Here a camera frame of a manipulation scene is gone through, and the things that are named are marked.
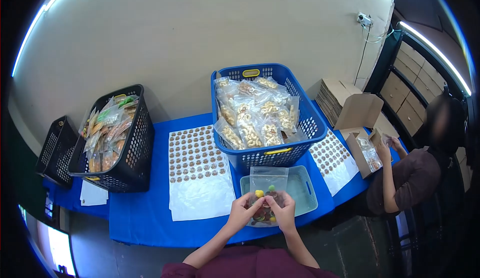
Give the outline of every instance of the table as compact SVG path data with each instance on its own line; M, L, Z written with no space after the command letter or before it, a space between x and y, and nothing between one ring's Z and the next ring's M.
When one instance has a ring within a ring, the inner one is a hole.
M200 247L227 222L228 215L193 221L173 222L169 210L168 142L169 132L212 124L212 114L201 114L153 125L152 169L150 190L143 193L112 193L110 197L110 238L122 243L161 247ZM305 154L294 166L303 165L310 173L318 208L295 218L297 226L305 225L331 212L335 206L315 161ZM236 197L241 196L240 178L230 166ZM278 227L244 227L229 243L238 243L280 233Z
M313 102L328 128L332 127ZM106 205L81 206L80 192L82 180L74 178L72 188L64 190L57 185L44 180L44 186L50 189L50 199L57 205L69 210L98 216L110 221L110 238L127 244L163 246L163 247L199 247L210 240L222 227L228 216L205 220L173 222L169 205L169 185L167 169L168 158L167 139L169 132L191 129L212 124L211 113L189 118L161 122L154 125L155 140L152 157L150 190L143 193L110 193ZM348 148L339 131L333 131L340 142ZM392 151L393 162L399 161L398 154ZM305 154L294 166L303 165L307 168L312 185L319 202L319 207L305 215L295 218L296 225L305 225L331 211L337 206L368 188L369 179L362 179L360 173L354 176L334 197L331 197L323 178L310 154ZM230 166L234 191L240 197L239 180L241 175ZM245 227L237 233L229 243L265 237L279 233L278 227L254 228Z

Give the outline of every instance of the cardboard box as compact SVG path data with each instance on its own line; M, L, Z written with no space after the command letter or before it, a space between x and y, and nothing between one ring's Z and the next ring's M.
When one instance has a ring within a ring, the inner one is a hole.
M345 100L334 130L340 130L350 152L357 163L362 178L373 172L370 170L357 137L368 138L374 146L382 141L382 134L398 137L397 131L382 114L383 100L373 94L353 94ZM363 127L373 129L370 135Z

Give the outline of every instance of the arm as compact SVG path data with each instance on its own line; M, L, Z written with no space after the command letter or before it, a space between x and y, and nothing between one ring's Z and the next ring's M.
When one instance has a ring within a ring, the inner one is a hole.
M397 191L393 183L392 155L390 155L390 149L383 142L380 142L375 149L383 164L383 208L387 213L394 213L399 211L399 207L395 202L395 193Z
M191 265L196 269L200 269L203 265L215 258L227 244L229 239L247 225L250 218L254 216L255 212L262 206L262 203L265 200L262 197L249 209L245 209L249 197L250 193L247 193L233 201L230 216L228 217L225 226L223 226L205 245L188 255L183 263Z
M404 159L405 156L407 156L408 153L402 147L402 144L400 143L400 140L397 137L394 137L394 136L392 136L391 139L392 139L393 150L395 150L398 153L398 156L400 157L401 160Z
M285 205L283 208L275 202L272 196L266 196L265 199L275 214L280 230L285 235L288 250L297 263L319 269L320 267L317 261L303 244L297 232L297 227L295 227L295 201L286 192L284 192L282 196Z

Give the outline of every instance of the brown shirt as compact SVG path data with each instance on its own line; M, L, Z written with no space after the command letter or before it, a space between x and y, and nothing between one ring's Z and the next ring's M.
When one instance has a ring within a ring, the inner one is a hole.
M392 166L395 202L400 211L429 198L440 182L440 166L428 147L414 149ZM385 213L383 169L378 170L367 191L368 209L377 215Z

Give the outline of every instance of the blue plastic basket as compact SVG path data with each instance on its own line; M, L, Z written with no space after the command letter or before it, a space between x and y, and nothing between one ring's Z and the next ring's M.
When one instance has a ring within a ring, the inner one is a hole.
M263 148L252 148L246 150L232 150L225 146L225 142L215 131L213 137L215 144L220 151L224 152L237 172L246 175L250 173L250 167L291 167L300 157L307 152L311 144L321 141L327 135L327 126L320 117L312 102L303 91L295 76L289 68L279 63L263 63L242 65L231 68L225 68L218 71L222 77L228 76L232 80L241 81L254 80L256 77L268 77L286 87L290 95L299 96L299 117L297 129L301 129L309 138L296 143L285 143ZM217 77L217 71L212 73L212 111L213 123L219 118L217 115L217 104L215 94L214 80Z

